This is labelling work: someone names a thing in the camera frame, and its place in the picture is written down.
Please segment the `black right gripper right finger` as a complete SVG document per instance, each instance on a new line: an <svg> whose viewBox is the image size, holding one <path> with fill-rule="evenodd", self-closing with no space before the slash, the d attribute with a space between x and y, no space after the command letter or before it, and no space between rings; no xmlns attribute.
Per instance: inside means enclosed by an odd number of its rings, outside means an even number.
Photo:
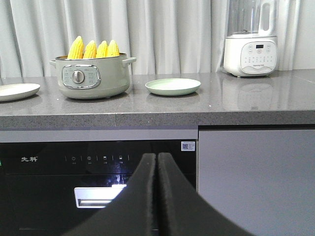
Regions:
<svg viewBox="0 0 315 236"><path fill-rule="evenodd" d="M209 205L170 153L157 156L161 236L251 236Z"/></svg>

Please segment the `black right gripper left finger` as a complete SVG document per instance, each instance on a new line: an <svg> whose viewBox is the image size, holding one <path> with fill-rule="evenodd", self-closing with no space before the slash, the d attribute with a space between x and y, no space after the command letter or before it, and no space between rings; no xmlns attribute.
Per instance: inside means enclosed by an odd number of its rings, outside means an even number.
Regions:
<svg viewBox="0 0 315 236"><path fill-rule="evenodd" d="M142 155L127 185L109 205L65 236L151 236L156 155Z"/></svg>

